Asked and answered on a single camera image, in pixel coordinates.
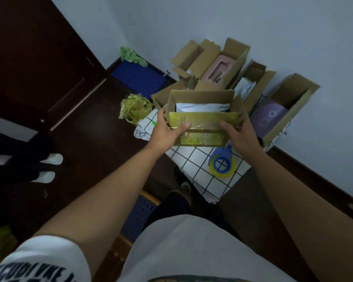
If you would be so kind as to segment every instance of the wooden door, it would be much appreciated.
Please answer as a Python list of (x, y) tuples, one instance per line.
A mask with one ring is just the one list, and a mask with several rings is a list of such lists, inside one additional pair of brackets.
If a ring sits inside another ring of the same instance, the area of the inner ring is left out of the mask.
[(0, 0), (0, 117), (47, 130), (104, 76), (51, 0)]

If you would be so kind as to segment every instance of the cardboard box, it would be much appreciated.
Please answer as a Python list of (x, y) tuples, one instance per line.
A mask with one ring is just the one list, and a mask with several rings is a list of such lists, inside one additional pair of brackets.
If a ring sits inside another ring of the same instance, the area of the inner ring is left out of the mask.
[(273, 76), (276, 74), (276, 71), (265, 70), (267, 67), (260, 63), (251, 60), (249, 64), (240, 72), (238, 77), (232, 81), (230, 89), (234, 89), (237, 86), (238, 82), (243, 78), (247, 78), (251, 82), (256, 82), (255, 87), (252, 89), (247, 98), (243, 101), (243, 109), (250, 113), (255, 107), (258, 99), (262, 95), (265, 87), (272, 80)]
[(171, 90), (185, 90), (185, 89), (186, 87), (184, 85), (184, 81), (179, 80), (178, 82), (171, 84), (165, 89), (162, 89), (157, 93), (153, 94), (152, 100), (156, 109), (161, 110), (167, 104)]
[[(234, 97), (234, 90), (190, 91), (172, 90), (166, 107), (166, 119), (171, 129), (189, 121), (191, 128), (175, 142), (176, 146), (225, 147), (229, 137), (220, 127), (220, 121), (233, 126), (242, 121), (243, 102)], [(230, 104), (229, 112), (175, 112), (177, 103)]]
[(224, 50), (212, 41), (205, 39), (201, 44), (190, 40), (171, 60), (172, 69), (185, 81), (187, 89), (194, 90), (200, 78), (209, 69), (218, 56), (224, 55), (235, 60), (234, 65), (221, 79), (215, 90), (227, 89), (231, 80), (244, 66), (250, 46), (231, 38), (227, 38)]
[(283, 80), (271, 96), (271, 99), (289, 111), (273, 129), (262, 138), (263, 147), (267, 147), (271, 143), (319, 88), (319, 85), (297, 73)]

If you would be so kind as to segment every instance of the black shorts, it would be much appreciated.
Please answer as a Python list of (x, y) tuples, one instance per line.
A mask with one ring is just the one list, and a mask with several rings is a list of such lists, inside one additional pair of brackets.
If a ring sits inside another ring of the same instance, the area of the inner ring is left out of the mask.
[[(218, 206), (213, 206), (214, 210), (210, 212), (209, 216), (206, 218), (217, 227), (227, 231), (234, 237), (240, 240), (236, 231), (231, 227), (231, 225), (224, 220), (222, 211)], [(145, 230), (149, 225), (155, 221), (174, 217), (178, 215), (192, 215), (192, 209), (188, 201), (183, 197), (182, 194), (178, 192), (170, 192), (166, 200), (155, 208), (155, 210), (148, 217), (143, 230)]]

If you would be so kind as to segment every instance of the pink box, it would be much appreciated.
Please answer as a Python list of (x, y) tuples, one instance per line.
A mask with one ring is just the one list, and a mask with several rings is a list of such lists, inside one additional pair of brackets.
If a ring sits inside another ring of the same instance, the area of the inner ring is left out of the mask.
[(220, 84), (222, 77), (226, 75), (234, 63), (234, 59), (220, 55), (201, 79), (211, 84)]

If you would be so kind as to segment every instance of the white t-shirt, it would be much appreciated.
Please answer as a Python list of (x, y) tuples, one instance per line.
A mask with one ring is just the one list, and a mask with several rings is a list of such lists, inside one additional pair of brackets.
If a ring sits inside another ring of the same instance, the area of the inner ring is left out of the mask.
[[(138, 237), (118, 281), (294, 281), (228, 232), (179, 215), (152, 223)], [(90, 282), (80, 248), (53, 236), (30, 238), (0, 264), (0, 282)]]

